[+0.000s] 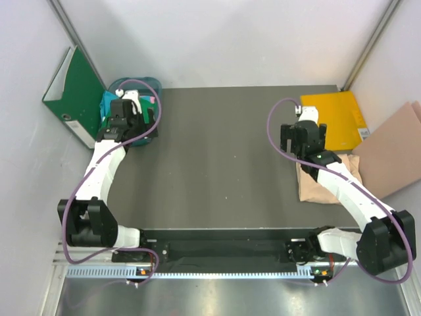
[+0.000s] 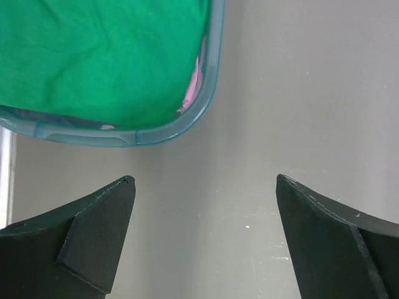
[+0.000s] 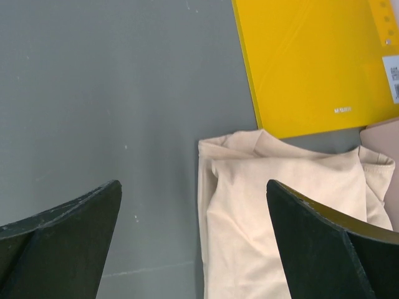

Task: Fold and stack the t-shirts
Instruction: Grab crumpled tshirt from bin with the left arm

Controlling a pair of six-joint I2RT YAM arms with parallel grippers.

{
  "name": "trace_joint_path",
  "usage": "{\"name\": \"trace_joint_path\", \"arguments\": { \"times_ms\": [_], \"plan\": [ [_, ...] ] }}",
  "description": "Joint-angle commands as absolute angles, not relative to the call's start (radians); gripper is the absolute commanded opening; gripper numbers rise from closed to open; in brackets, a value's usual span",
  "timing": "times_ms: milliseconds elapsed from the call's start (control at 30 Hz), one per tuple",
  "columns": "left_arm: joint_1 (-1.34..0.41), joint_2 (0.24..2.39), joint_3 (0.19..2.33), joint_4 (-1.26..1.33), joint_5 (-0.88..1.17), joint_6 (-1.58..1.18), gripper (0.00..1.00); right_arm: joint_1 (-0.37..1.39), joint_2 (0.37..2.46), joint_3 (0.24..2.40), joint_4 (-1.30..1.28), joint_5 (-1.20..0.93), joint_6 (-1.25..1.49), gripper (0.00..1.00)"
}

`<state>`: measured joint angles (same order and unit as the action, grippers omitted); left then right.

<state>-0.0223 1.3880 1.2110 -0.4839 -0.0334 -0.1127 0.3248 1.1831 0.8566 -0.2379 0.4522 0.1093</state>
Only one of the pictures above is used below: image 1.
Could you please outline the green t shirt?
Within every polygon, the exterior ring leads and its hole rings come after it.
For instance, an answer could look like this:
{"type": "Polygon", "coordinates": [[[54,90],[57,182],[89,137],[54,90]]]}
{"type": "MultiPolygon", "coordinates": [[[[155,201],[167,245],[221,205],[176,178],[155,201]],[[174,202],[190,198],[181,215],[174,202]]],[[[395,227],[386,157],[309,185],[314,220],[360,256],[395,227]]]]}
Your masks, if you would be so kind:
{"type": "Polygon", "coordinates": [[[115,99],[104,117],[97,134],[97,141],[125,142],[146,133],[156,123],[157,106],[148,100],[115,99]]]}

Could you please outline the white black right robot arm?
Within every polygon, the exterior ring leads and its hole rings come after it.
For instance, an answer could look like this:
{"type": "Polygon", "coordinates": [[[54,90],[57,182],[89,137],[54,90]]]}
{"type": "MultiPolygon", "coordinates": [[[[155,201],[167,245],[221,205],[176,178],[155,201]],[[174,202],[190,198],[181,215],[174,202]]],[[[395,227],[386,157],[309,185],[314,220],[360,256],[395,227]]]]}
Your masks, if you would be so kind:
{"type": "Polygon", "coordinates": [[[283,124],[281,150],[290,150],[301,170],[333,194],[358,224],[348,232],[332,226],[314,229],[306,239],[308,255],[317,261],[336,253],[358,261],[377,276],[416,258],[415,223],[408,211],[395,211],[371,194],[337,154],[325,148],[327,126],[316,107],[298,107],[295,124],[283,124]]]}

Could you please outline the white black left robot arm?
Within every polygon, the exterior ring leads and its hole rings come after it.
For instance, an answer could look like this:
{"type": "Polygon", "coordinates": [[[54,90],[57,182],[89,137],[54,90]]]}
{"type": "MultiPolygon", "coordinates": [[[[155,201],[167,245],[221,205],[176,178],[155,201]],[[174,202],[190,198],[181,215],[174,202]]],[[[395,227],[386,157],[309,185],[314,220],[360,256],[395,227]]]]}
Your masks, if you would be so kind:
{"type": "Polygon", "coordinates": [[[156,97],[142,97],[138,90],[116,91],[117,98],[103,120],[93,156],[84,178],[57,211],[66,244],[72,247],[126,248],[135,261],[144,260],[149,245],[138,228],[119,225],[108,206],[108,196],[119,165],[134,143],[157,137],[156,97]]]}

